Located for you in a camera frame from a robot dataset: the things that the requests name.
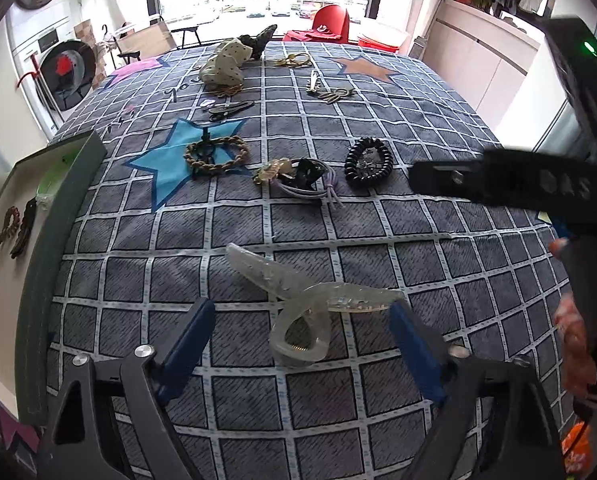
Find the storage box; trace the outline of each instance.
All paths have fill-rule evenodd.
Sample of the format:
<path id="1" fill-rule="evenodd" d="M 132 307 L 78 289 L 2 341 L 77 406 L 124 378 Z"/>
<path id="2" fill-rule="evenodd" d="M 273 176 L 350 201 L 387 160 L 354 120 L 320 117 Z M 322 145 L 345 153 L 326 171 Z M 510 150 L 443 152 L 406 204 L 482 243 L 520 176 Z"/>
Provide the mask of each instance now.
<path id="1" fill-rule="evenodd" d="M 10 252 L 18 233 L 0 245 L 0 404 L 23 424 L 47 418 L 48 315 L 63 250 L 74 218 L 105 157 L 96 134 L 52 144 L 16 163 L 0 192 L 0 231 L 11 206 L 21 213 L 36 195 L 43 175 L 64 156 L 78 152 L 50 206 L 37 205 L 23 254 Z"/>

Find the bed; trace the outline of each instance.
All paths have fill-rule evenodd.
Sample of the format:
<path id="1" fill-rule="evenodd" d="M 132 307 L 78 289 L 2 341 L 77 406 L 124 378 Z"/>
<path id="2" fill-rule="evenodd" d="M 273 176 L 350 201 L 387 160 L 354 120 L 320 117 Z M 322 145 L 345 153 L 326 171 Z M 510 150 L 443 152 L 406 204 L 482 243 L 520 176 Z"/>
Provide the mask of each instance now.
<path id="1" fill-rule="evenodd" d="M 304 50 L 326 86 L 355 94 L 326 104 L 305 91 L 311 68 L 271 61 Z M 402 364 L 386 313 L 331 313 L 324 361 L 275 367 L 268 334 L 277 308 L 230 268 L 225 246 L 234 242 L 319 281 L 400 288 L 424 322 L 478 356 L 531 356 L 557 426 L 571 422 L 550 321 L 567 277 L 547 250 L 550 226 L 523 210 L 410 190 L 413 161 L 469 160 L 497 145 L 461 96 L 419 60 L 351 45 L 270 43 L 260 61 L 243 66 L 243 91 L 227 98 L 256 103 L 223 126 L 246 140 L 250 171 L 172 176 L 182 156 L 165 164 L 155 154 L 172 142 L 178 120 L 207 120 L 199 105 L 215 97 L 203 92 L 192 68 L 211 52 L 176 50 L 130 64 L 86 98 L 53 139 L 94 130 L 108 156 L 74 222 L 56 282 L 50 405 L 75 354 L 105 359 L 158 344 L 197 297 L 207 296 L 216 303 L 216 329 L 184 394 L 167 410 L 204 478 L 400 478 L 433 410 Z M 164 92 L 172 88 L 176 102 Z M 130 106 L 133 117 L 119 126 Z M 343 163 L 351 145 L 369 136 L 389 146 L 395 168 L 364 192 L 347 185 Z M 253 184 L 251 170 L 282 156 L 319 158 L 335 168 L 344 207 Z M 456 478 L 471 468 L 487 408 L 475 406 Z M 134 472 L 147 478 L 122 399 L 115 411 Z"/>

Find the red chair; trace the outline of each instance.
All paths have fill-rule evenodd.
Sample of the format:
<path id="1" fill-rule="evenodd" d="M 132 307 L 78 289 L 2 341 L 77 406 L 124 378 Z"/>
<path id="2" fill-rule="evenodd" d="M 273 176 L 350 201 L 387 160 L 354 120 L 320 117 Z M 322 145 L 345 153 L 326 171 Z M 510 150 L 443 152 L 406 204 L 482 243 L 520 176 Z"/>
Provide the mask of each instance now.
<path id="1" fill-rule="evenodd" d="M 312 30 L 317 30 L 321 25 L 329 28 L 333 34 L 340 34 L 340 40 L 332 40 L 331 43 L 347 43 L 350 36 L 350 15 L 347 9 L 338 5 L 327 5 L 322 7 L 314 15 Z"/>

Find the orange package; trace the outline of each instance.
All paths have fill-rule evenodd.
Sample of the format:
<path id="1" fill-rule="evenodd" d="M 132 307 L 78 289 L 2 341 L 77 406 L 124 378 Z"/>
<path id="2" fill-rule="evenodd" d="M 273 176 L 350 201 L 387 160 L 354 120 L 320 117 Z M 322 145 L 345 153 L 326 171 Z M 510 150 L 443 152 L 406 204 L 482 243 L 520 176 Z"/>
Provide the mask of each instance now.
<path id="1" fill-rule="evenodd" d="M 583 422 L 577 422 L 563 439 L 561 442 L 563 453 L 570 448 L 578 434 L 583 430 L 583 424 Z M 592 447 L 588 440 L 589 430 L 589 427 L 585 428 L 574 449 L 565 457 L 565 471 L 573 478 L 581 478 L 592 465 Z"/>

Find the black coiled hair tie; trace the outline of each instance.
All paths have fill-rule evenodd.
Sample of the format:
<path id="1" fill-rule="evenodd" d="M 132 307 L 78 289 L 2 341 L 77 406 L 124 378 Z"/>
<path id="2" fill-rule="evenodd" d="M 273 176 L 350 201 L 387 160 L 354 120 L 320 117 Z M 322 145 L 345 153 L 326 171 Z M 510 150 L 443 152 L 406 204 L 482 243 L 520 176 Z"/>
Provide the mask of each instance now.
<path id="1" fill-rule="evenodd" d="M 359 169 L 359 161 L 363 157 L 365 150 L 374 148 L 379 154 L 381 167 L 373 173 L 363 174 Z M 372 137 L 363 137 L 359 142 L 352 146 L 345 159 L 345 178 L 352 186 L 374 186 L 381 180 L 387 178 L 394 168 L 392 154 L 389 148 L 378 139 Z"/>

